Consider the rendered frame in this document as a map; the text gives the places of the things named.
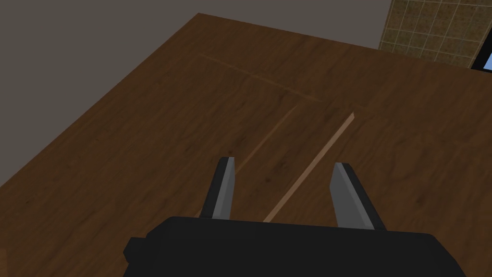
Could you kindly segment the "black framed window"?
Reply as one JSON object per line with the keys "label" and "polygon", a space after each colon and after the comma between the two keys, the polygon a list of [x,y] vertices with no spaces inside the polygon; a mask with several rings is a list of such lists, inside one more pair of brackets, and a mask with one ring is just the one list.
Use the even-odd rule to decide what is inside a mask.
{"label": "black framed window", "polygon": [[482,48],[471,65],[471,69],[492,73],[492,48]]}

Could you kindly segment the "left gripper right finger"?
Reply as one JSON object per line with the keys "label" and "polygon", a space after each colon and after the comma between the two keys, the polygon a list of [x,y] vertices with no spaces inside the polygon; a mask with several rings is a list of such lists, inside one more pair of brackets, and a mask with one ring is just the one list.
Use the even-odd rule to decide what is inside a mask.
{"label": "left gripper right finger", "polygon": [[386,230],[350,164],[334,164],[330,193],[339,228]]}

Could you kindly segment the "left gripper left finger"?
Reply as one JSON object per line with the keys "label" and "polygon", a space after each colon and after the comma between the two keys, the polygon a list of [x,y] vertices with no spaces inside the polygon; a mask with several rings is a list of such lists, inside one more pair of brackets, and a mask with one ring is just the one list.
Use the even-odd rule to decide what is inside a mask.
{"label": "left gripper left finger", "polygon": [[221,157],[216,166],[200,218],[230,219],[235,185],[234,157]]}

